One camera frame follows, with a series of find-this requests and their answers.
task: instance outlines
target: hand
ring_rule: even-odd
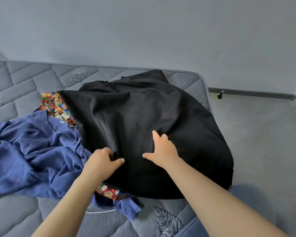
[[[97,149],[86,162],[80,177],[96,189],[125,162],[123,158],[111,161],[112,156],[113,151],[108,147]]]
[[[155,151],[154,153],[144,153],[143,157],[165,169],[172,160],[179,158],[178,151],[175,145],[168,140],[166,134],[160,137],[156,131],[153,131],[152,137],[155,143]]]

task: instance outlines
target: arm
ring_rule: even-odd
[[[110,161],[112,154],[109,148],[104,148],[96,150],[90,156],[81,175],[32,237],[77,235],[97,186],[124,163],[124,159]]]
[[[166,135],[160,137],[156,131],[152,134],[155,151],[145,153],[143,157],[167,171],[211,237],[287,237],[257,212],[185,163]]]

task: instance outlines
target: white cord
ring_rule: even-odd
[[[90,212],[86,211],[87,214],[104,214],[104,213],[109,213],[109,212],[114,212],[116,210],[109,210],[109,211],[99,211],[99,212]]]

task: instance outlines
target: mattress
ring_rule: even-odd
[[[78,90],[84,83],[113,81],[148,68],[59,65],[0,61],[0,122],[32,113],[41,93]],[[197,73],[162,70],[169,83],[185,90],[210,110],[208,88]],[[0,236],[30,236],[59,200],[8,195],[0,197]],[[119,212],[99,213],[90,205],[77,236],[172,237],[196,215],[185,199],[137,198],[142,207],[134,221]]]

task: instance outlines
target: denim jeans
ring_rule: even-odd
[[[292,217],[277,213],[268,197],[258,188],[240,184],[233,186],[229,192],[262,215],[265,219],[284,231],[287,235],[296,237],[296,220]],[[180,230],[174,237],[208,237],[208,233],[201,221],[196,217]]]

